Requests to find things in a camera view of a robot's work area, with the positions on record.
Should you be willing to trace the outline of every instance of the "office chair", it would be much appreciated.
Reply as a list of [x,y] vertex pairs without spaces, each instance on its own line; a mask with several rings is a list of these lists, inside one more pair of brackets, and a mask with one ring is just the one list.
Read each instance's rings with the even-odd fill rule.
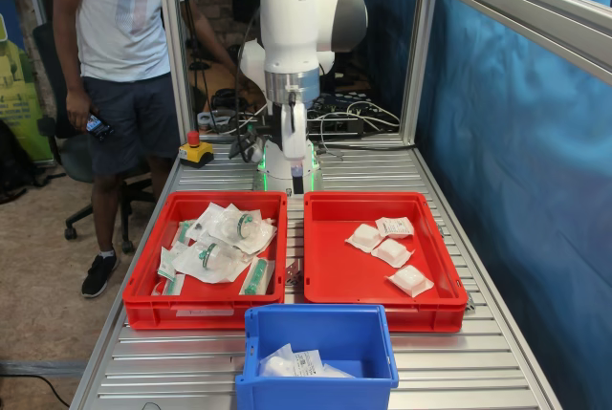
[[[64,80],[64,74],[61,71],[61,65],[59,64],[59,58],[55,50],[52,23],[48,22],[35,28],[33,30],[33,37],[40,53],[45,72],[51,83],[51,88],[53,89],[55,97],[55,106],[57,108],[55,119],[44,117],[38,120],[38,132],[41,136],[49,138],[55,160],[64,167],[66,174],[68,174],[70,178],[82,183],[93,183],[94,174],[92,172],[92,160],[87,144],[87,139],[91,138],[91,136],[79,133],[68,120],[68,111],[66,110],[66,81]],[[57,145],[56,139],[63,140],[60,146]],[[145,160],[142,159],[138,167],[125,173],[124,178],[129,180],[130,178],[141,176],[148,172],[148,165]],[[121,238],[123,240],[121,250],[124,253],[134,251],[134,244],[130,241],[128,234],[128,218],[132,213],[131,203],[134,201],[155,203],[153,194],[143,191],[150,185],[150,179],[133,183],[123,181],[121,185],[120,217]],[[74,228],[74,224],[91,215],[93,212],[93,207],[89,204],[66,219],[64,237],[67,240],[75,240],[77,238],[77,230]]]

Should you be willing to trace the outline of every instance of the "blue bin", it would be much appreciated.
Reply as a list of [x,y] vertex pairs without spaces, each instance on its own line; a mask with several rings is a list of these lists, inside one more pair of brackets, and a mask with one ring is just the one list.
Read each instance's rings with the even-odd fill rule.
[[[248,310],[238,410],[387,410],[398,387],[380,305],[269,305]],[[259,361],[291,343],[355,378],[259,377]]]

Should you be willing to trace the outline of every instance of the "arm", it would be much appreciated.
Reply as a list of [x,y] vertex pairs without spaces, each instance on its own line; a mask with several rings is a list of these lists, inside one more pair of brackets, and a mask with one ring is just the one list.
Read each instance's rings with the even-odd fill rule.
[[[208,19],[198,10],[193,0],[189,0],[189,7],[191,8],[191,14],[193,15],[193,25],[195,26],[195,35],[200,42],[211,52],[217,60],[223,64],[232,74],[236,75],[236,65],[230,58],[228,51],[221,45],[214,30],[208,23]],[[185,2],[181,3],[181,15],[189,28],[187,22]]]
[[77,9],[80,0],[54,0],[54,36],[57,56],[66,79],[68,119],[79,131],[85,131],[92,101],[80,78],[77,46]]

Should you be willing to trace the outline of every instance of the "red tray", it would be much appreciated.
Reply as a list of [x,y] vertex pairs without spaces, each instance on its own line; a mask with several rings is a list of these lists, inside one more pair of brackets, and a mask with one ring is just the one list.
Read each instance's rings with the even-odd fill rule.
[[[394,332],[457,332],[468,294],[457,275],[427,201],[420,193],[313,192],[304,198],[304,297],[312,303],[384,305]],[[360,224],[407,217],[414,236],[397,240],[414,250],[407,265],[434,287],[410,297],[386,279],[398,269],[344,240]]]
[[[276,219],[278,232],[259,256],[275,261],[266,295],[238,295],[247,271],[227,284],[205,284],[186,275],[180,295],[151,295],[164,279],[157,274],[162,247],[170,248],[181,221],[197,219],[210,203],[261,209],[264,219]],[[280,192],[180,192],[168,195],[138,264],[130,277],[123,303],[133,329],[244,329],[245,311],[285,299],[287,253],[287,195]]]

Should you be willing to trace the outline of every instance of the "poster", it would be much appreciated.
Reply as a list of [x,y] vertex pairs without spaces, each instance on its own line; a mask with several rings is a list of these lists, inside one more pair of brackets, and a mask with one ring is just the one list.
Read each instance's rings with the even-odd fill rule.
[[53,157],[49,142],[38,134],[36,121],[41,117],[17,8],[14,0],[0,0],[0,119],[36,162]]

